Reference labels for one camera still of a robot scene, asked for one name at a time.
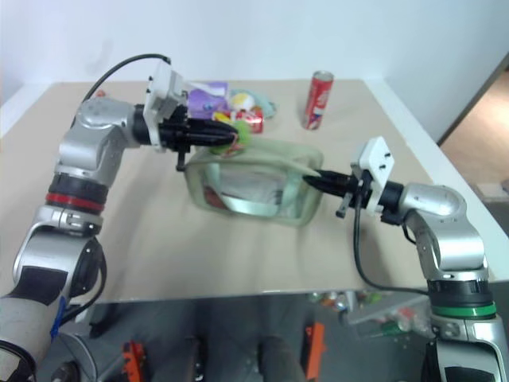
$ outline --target beige table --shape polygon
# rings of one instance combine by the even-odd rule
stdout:
[[[44,203],[58,145],[90,84],[56,84],[2,140],[0,292],[12,287],[11,269],[35,208]],[[350,173],[359,145],[382,135],[391,148],[392,179],[429,177],[362,81],[334,84],[324,123],[304,131],[297,117],[308,81],[243,81],[235,87],[266,93],[278,115],[263,136],[307,143],[325,156],[324,168]],[[144,83],[104,87],[116,99],[144,100]],[[198,209],[174,153],[128,150],[109,195],[99,236],[107,256],[103,301],[155,300],[363,287],[352,257],[353,213],[334,212],[340,199],[324,196],[310,224],[292,228]],[[362,219],[366,272],[377,282],[424,286],[418,256],[400,228]]]

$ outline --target gray floor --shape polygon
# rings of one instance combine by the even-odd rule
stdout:
[[[87,340],[99,373],[118,360],[124,341],[135,339],[146,344],[157,380],[181,380],[176,370],[183,365],[186,338],[200,335],[208,345],[207,381],[261,381],[259,339],[282,337],[300,358],[304,328],[313,319],[326,326],[321,382],[418,381],[425,344],[412,334],[361,339],[355,330],[340,324],[330,308],[312,304],[304,295],[129,303],[118,306],[116,317],[117,322],[102,337]],[[61,361],[72,359],[65,345],[90,374],[80,348],[62,336],[41,365],[39,381],[49,380]]]

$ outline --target purple package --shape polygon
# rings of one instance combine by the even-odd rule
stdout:
[[[210,88],[222,88],[227,94],[228,83],[207,82]],[[200,89],[193,89],[188,95],[188,113],[193,118],[211,119],[215,111],[228,111],[226,98],[210,95]]]

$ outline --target red soda can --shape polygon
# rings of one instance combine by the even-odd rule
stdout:
[[[316,130],[320,126],[333,81],[334,75],[331,72],[319,70],[313,73],[304,113],[303,125],[306,130]]]

